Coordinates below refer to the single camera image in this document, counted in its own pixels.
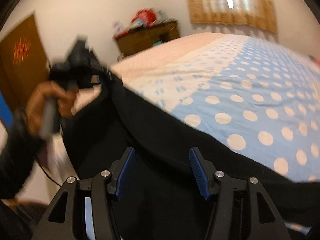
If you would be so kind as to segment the left hand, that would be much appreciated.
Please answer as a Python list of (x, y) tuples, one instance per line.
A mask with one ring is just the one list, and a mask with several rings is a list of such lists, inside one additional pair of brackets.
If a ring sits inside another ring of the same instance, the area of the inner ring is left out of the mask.
[(78, 93), (77, 88), (64, 90), (54, 81), (39, 83), (29, 98), (26, 108), (26, 124), (28, 132), (37, 136), (42, 125), (43, 111), (47, 99), (56, 98), (60, 115), (63, 118), (72, 116), (72, 108)]

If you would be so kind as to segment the left forearm black sleeve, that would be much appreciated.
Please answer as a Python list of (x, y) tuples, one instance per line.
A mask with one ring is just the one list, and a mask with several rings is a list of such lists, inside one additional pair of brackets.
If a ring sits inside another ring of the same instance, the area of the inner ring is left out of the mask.
[(1, 199), (15, 198), (44, 146), (44, 140), (29, 133), (24, 115), (18, 115), (1, 152)]

